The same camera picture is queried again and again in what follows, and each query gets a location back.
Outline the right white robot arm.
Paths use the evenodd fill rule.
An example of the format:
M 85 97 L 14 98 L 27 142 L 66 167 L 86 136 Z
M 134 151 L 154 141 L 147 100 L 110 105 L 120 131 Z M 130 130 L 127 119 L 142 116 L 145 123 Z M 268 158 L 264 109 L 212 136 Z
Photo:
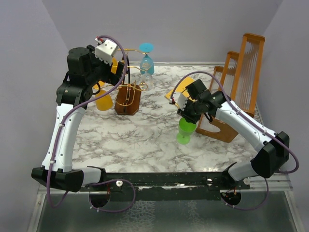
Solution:
M 285 132 L 276 133 L 242 111 L 222 91 L 211 93 L 201 80 L 186 87 L 189 98 L 176 95 L 178 114 L 187 122 L 196 124 L 201 115 L 208 114 L 233 128 L 257 152 L 250 161 L 236 162 L 223 171 L 222 184 L 233 189 L 239 181 L 254 176 L 270 178 L 289 159 L 290 138 Z

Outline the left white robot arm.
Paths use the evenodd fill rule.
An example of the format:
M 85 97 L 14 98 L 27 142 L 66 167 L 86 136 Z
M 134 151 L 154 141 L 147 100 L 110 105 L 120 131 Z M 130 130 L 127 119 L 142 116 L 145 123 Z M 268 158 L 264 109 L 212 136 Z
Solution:
M 93 96 L 92 88 L 100 81 L 117 87 L 123 80 L 126 67 L 119 62 L 112 73 L 112 58 L 119 46 L 106 40 L 96 47 L 73 48 L 68 52 L 68 71 L 56 90 L 56 121 L 40 167 L 32 169 L 31 177 L 45 187 L 78 192 L 90 184 L 100 191 L 107 179 L 101 168 L 73 169 L 72 153 L 80 122 Z

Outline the green plastic goblet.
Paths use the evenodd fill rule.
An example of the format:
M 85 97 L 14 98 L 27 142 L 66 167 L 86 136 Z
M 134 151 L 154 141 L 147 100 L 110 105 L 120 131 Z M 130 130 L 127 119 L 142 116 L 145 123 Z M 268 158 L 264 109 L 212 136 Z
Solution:
M 181 118 L 178 124 L 178 133 L 176 135 L 176 141 L 182 145 L 186 145 L 190 142 L 191 135 L 196 130 L 197 125 L 191 122 L 187 122 L 185 118 Z

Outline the clear wine glass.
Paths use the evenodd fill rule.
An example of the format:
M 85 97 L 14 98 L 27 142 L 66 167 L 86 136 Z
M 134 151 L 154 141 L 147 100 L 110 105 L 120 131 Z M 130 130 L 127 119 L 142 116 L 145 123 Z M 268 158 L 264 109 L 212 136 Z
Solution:
M 151 90 L 153 87 L 152 75 L 148 74 L 147 72 L 145 74 L 141 74 L 139 85 L 142 91 Z

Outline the orange plastic goblet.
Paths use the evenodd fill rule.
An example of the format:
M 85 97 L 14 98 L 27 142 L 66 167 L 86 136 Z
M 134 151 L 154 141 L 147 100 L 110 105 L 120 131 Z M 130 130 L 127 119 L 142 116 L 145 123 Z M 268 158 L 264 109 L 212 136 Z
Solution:
M 96 84 L 95 86 L 93 86 L 93 89 L 95 90 L 95 97 L 101 96 L 104 93 L 106 93 L 106 91 L 103 89 L 104 88 L 105 83 L 102 81 L 99 81 L 98 84 Z M 113 106 L 112 103 L 112 98 L 111 95 L 108 94 L 98 100 L 95 101 L 96 103 L 96 107 L 98 110 L 100 111 L 107 111 L 110 110 Z
M 117 67 L 118 67 L 118 61 L 115 57 L 112 58 L 112 67 L 111 67 L 111 72 L 116 74 L 117 72 Z

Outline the blue plastic goblet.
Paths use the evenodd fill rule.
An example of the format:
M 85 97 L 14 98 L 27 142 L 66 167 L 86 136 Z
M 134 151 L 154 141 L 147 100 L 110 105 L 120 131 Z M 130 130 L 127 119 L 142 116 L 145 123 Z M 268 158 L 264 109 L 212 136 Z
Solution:
M 153 75 L 155 72 L 154 62 L 149 57 L 149 53 L 152 52 L 154 46 L 151 43 L 142 43 L 139 46 L 139 50 L 144 54 L 144 57 L 140 61 L 140 72 L 141 74 L 148 73 Z

